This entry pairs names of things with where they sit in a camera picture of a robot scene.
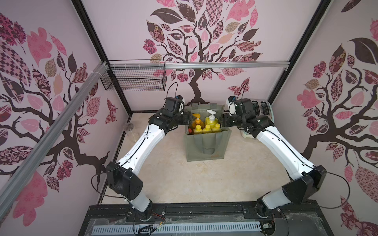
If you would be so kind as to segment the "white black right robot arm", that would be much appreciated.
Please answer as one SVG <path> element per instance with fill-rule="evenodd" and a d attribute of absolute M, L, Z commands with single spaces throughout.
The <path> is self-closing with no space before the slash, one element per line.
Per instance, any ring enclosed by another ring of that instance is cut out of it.
<path fill-rule="evenodd" d="M 257 114 L 254 101 L 226 99 L 228 113 L 221 118 L 223 127 L 236 127 L 263 143 L 284 166 L 290 182 L 257 200 L 256 213 L 268 218 L 271 212 L 287 204 L 301 205 L 317 193 L 329 172 L 301 155 L 279 132 L 268 115 Z"/>

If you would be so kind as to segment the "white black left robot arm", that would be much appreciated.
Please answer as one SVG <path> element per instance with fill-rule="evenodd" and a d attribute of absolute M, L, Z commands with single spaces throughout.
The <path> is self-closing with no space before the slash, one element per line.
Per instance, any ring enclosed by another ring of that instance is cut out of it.
<path fill-rule="evenodd" d="M 138 174 L 154 147 L 170 131 L 191 121 L 189 112 L 184 111 L 185 100 L 182 96 L 167 97 L 164 105 L 149 118 L 148 125 L 127 154 L 118 162 L 109 162 L 105 174 L 108 187 L 117 198 L 125 199 L 142 221 L 152 216 L 153 203 L 143 193 L 143 181 Z"/>

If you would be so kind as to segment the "large orange pump soap bottle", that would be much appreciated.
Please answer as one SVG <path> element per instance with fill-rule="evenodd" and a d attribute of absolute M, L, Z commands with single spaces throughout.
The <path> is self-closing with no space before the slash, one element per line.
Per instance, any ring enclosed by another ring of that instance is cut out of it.
<path fill-rule="evenodd" d="M 205 127 L 204 122 L 201 120 L 201 115 L 199 113 L 192 114 L 194 117 L 194 120 L 192 122 L 192 129 L 196 129 L 196 127 L 199 125 L 201 126 L 201 129 Z"/>

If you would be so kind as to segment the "orange bottle yellow cap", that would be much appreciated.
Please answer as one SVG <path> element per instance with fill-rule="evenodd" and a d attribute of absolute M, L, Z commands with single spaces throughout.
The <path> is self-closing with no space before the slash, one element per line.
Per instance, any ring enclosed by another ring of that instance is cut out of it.
<path fill-rule="evenodd" d="M 215 126 L 212 128 L 213 133 L 219 133 L 222 132 L 221 125 L 220 124 L 215 124 Z"/>
<path fill-rule="evenodd" d="M 201 125 L 196 125 L 196 127 L 193 129 L 193 133 L 194 134 L 202 134 L 203 129 L 202 129 Z"/>
<path fill-rule="evenodd" d="M 212 133 L 211 126 L 209 124 L 205 125 L 202 132 L 203 132 L 203 134 Z"/>

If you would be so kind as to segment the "green fabric shopping bag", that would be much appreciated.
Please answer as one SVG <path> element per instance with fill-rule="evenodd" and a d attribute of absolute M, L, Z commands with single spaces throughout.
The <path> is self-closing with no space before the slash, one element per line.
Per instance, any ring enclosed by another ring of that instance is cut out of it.
<path fill-rule="evenodd" d="M 185 107 L 184 111 L 190 114 L 200 114 L 200 119 L 210 116 L 207 110 L 215 111 L 215 117 L 222 121 L 223 105 L 216 103 L 192 104 Z M 232 131 L 227 127 L 221 127 L 221 132 L 207 134 L 189 134 L 185 131 L 184 144 L 186 147 L 186 159 L 188 162 L 223 159 L 231 137 Z"/>

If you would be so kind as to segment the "yellow pump soap bottle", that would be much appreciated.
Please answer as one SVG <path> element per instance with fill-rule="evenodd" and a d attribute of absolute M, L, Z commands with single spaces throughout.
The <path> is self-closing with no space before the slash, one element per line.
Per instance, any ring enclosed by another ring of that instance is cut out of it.
<path fill-rule="evenodd" d="M 215 111 L 207 110 L 207 113 L 209 113 L 210 115 L 208 117 L 206 117 L 205 125 L 209 125 L 210 129 L 213 129 L 216 126 L 216 124 L 218 124 L 219 120 L 215 116 L 215 114 L 216 114 Z"/>

